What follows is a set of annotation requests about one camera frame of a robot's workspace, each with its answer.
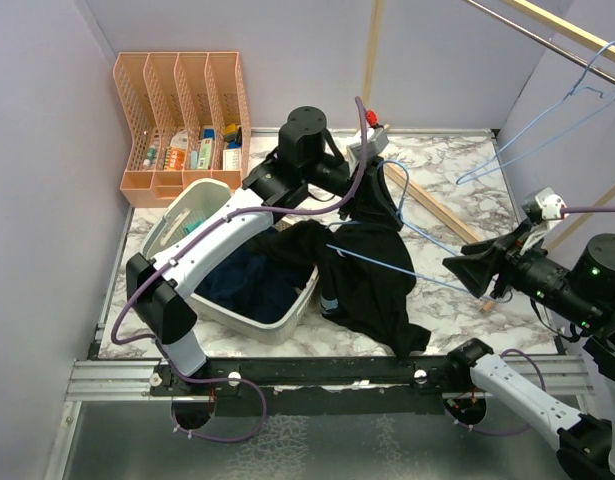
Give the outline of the light blue hanger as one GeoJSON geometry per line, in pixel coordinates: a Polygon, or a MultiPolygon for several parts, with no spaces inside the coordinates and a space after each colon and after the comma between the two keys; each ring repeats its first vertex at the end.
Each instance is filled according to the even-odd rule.
{"type": "Polygon", "coordinates": [[[512,293],[501,300],[476,299],[442,265],[463,245],[498,237],[517,225],[503,175],[495,172],[457,186],[463,166],[449,161],[416,167],[396,158],[385,165],[390,192],[402,206],[401,236],[418,273],[408,295],[412,307],[456,304],[488,312],[515,299],[512,293]]]}
{"type": "Polygon", "coordinates": [[[534,155],[535,153],[545,149],[547,146],[555,143],[561,138],[565,137],[578,127],[582,126],[586,122],[590,121],[593,117],[600,114],[604,110],[608,109],[615,103],[615,88],[612,90],[601,90],[597,87],[594,87],[589,84],[584,84],[584,80],[586,76],[591,72],[591,67],[595,65],[596,61],[609,50],[610,47],[615,45],[615,41],[610,41],[605,43],[599,50],[597,50],[594,55],[591,57],[589,61],[586,61],[583,65],[583,71],[581,75],[576,79],[576,81],[572,84],[571,88],[567,91],[567,93],[555,104],[551,105],[549,108],[538,114],[534,119],[532,119],[529,123],[527,123],[520,131],[518,131],[510,140],[504,143],[501,147],[499,147],[495,153],[485,162],[477,165],[471,170],[466,171],[464,174],[459,176],[455,184],[457,186],[465,185],[467,183],[471,183],[476,181],[482,177],[493,174],[494,172],[501,171],[505,167],[508,167],[516,162],[519,162],[529,156],[534,155]],[[525,151],[522,154],[519,154],[510,160],[503,161],[501,159],[501,154],[508,150],[511,146],[516,144],[523,136],[525,136],[531,129],[533,129],[539,122],[541,122],[548,115],[557,111],[559,108],[563,107],[570,99],[581,95],[583,92],[589,92],[593,96],[597,97],[599,100],[604,100],[599,108],[591,111],[588,115],[581,118],[577,122],[571,124],[568,128],[562,130],[560,133],[548,138],[537,146],[525,151]]]}

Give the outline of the black t shirt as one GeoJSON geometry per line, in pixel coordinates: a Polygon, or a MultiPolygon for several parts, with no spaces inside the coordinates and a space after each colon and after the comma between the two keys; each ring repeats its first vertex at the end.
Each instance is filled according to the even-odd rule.
{"type": "Polygon", "coordinates": [[[407,296],[416,286],[411,256],[397,229],[377,223],[331,230],[303,220],[246,243],[254,253],[286,267],[315,266],[321,314],[383,344],[400,359],[426,350],[431,332],[409,321],[407,296]]]}

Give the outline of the navy blue t shirt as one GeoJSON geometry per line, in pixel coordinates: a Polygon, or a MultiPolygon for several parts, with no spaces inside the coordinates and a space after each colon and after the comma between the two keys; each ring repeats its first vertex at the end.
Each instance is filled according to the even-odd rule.
{"type": "Polygon", "coordinates": [[[312,273],[312,265],[285,265],[241,248],[215,267],[194,293],[254,322],[272,324],[289,311],[312,273]]]}

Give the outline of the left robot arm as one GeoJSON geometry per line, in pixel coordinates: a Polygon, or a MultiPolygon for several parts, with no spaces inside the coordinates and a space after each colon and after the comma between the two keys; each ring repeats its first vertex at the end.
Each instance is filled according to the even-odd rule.
{"type": "Polygon", "coordinates": [[[207,356],[193,327],[197,315],[187,299],[195,287],[238,247],[286,215],[307,215],[301,208],[310,186],[337,196],[332,210],[357,196],[369,161],[368,125],[362,100],[355,101],[360,120],[360,154],[349,170],[333,143],[327,142],[325,114],[316,107],[293,110],[279,132],[274,153],[255,167],[242,186],[201,226],[152,259],[137,253],[126,264],[127,300],[148,326],[170,363],[173,382],[193,395],[207,385],[207,356]]]}

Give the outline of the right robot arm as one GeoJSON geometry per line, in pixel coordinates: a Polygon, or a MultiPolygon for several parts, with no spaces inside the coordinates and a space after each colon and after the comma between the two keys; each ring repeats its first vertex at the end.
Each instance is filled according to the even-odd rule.
{"type": "Polygon", "coordinates": [[[448,354],[446,378],[456,390],[476,387],[504,402],[548,442],[570,478],[615,479],[615,233],[592,237],[572,269],[549,259],[540,245],[530,246],[529,233],[520,225],[466,245],[443,265],[476,298],[515,291],[567,320],[566,341],[581,343],[607,382],[612,417],[561,404],[477,338],[448,354]]]}

